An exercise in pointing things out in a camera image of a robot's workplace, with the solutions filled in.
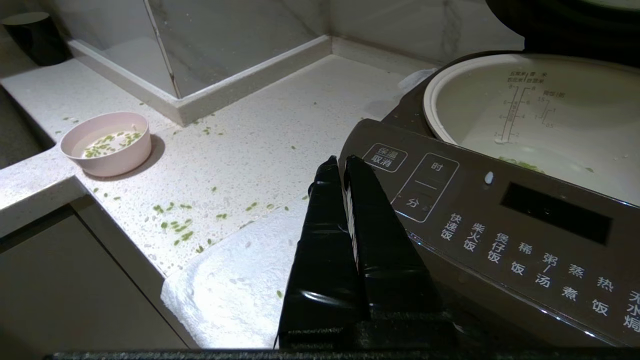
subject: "baseboard trim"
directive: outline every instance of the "baseboard trim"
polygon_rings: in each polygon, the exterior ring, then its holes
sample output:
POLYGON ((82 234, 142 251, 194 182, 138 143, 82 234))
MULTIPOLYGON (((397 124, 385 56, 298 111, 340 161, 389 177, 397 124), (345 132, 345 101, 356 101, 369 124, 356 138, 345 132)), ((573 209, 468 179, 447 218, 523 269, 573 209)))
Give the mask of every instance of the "baseboard trim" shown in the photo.
POLYGON ((87 67, 186 126, 330 55, 331 42, 331 37, 323 35, 182 99, 167 94, 77 40, 68 44, 74 57, 87 67))
POLYGON ((436 67, 429 61, 411 58, 409 56, 392 53, 361 42, 341 37, 332 38, 332 53, 341 58, 357 61, 378 69, 395 72, 402 75, 413 74, 422 69, 436 67))

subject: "rice cooker control panel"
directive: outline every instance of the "rice cooker control panel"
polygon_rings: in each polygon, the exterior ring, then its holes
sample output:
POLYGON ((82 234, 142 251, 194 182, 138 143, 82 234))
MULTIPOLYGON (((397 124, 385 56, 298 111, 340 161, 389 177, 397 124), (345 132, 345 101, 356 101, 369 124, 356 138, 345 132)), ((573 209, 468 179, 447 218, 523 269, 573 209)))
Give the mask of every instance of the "rice cooker control panel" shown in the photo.
POLYGON ((369 119, 340 164, 352 154, 374 169, 419 252, 586 336, 640 346, 639 208, 369 119))

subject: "pink bowl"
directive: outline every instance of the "pink bowl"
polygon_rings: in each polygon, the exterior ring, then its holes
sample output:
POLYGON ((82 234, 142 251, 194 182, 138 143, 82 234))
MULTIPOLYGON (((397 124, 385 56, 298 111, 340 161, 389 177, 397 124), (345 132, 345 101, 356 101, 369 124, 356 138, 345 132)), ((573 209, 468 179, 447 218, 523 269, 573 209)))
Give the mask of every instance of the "pink bowl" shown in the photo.
POLYGON ((116 176, 140 166, 151 153, 148 121, 140 114, 117 112, 99 115, 78 124, 60 142, 60 149, 85 172, 94 176, 116 176), (96 140, 120 131, 142 135, 131 145, 103 156, 83 158, 84 150, 96 140))

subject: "display screen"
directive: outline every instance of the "display screen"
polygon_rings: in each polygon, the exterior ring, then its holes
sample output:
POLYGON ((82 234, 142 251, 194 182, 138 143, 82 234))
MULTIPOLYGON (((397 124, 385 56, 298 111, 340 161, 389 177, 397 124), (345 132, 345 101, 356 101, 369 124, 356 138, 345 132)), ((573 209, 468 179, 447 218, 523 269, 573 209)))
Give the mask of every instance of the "display screen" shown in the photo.
POLYGON ((547 194, 511 183, 501 204, 602 245, 607 242, 611 218, 547 194))

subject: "black cup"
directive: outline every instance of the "black cup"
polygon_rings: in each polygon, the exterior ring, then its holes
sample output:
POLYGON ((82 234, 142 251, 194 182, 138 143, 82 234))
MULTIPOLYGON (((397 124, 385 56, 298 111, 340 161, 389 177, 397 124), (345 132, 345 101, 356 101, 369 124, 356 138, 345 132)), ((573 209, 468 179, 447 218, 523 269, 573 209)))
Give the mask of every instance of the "black cup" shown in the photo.
POLYGON ((48 13, 22 13, 2 20, 2 24, 13 41, 39 66, 68 59, 67 44, 48 13))

